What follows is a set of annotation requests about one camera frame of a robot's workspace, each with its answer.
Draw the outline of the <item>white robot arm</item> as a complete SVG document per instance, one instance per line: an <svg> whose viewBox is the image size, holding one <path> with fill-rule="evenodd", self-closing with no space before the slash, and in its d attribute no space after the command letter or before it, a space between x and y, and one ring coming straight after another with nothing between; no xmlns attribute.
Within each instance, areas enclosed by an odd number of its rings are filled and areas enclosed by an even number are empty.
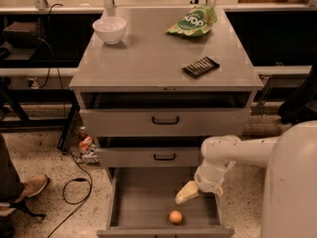
<svg viewBox="0 0 317 238"><path fill-rule="evenodd" d="M278 137L210 137L194 179L176 195L181 204L202 192L220 194L235 163L265 166L261 238L317 238L317 122L292 126Z"/></svg>

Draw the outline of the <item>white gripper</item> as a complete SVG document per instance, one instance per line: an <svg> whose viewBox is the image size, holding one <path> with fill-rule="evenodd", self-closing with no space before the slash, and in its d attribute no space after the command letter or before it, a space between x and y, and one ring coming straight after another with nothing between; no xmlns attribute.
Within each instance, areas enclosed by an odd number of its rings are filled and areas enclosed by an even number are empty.
<svg viewBox="0 0 317 238"><path fill-rule="evenodd" d="M212 192L221 196L223 194L223 177L207 178L200 170L194 175L194 180L190 180L175 196L175 203L182 204L185 201L195 198L199 195L198 190L202 192Z"/></svg>

